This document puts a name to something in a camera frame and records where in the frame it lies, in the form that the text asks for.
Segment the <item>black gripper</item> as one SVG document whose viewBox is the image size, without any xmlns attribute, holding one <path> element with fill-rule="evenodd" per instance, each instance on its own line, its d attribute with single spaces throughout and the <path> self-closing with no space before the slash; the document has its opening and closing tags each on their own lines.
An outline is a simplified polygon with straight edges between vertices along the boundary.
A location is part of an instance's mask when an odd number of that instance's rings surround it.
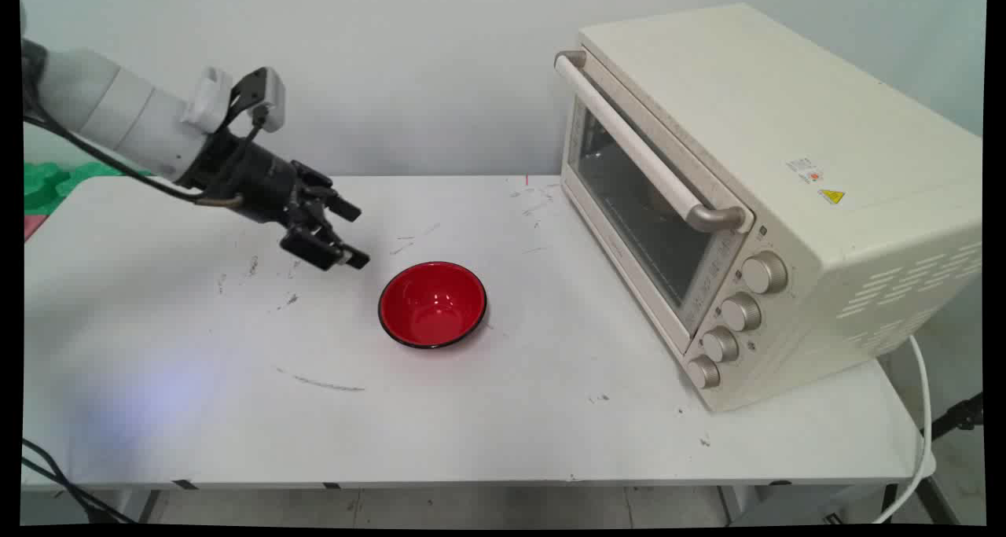
<svg viewBox="0 0 1006 537">
<path fill-rule="evenodd" d="M 362 270 L 370 256 L 341 239 L 325 208 L 349 222 L 362 214 L 334 189 L 328 176 L 302 162 L 284 160 L 258 143 L 245 143 L 227 128 L 206 139 L 204 149 L 177 179 L 212 199 L 241 197 L 231 210 L 261 224 L 286 226 L 281 249 L 316 268 L 348 265 Z M 312 200 L 321 206 L 303 206 Z"/>
</svg>

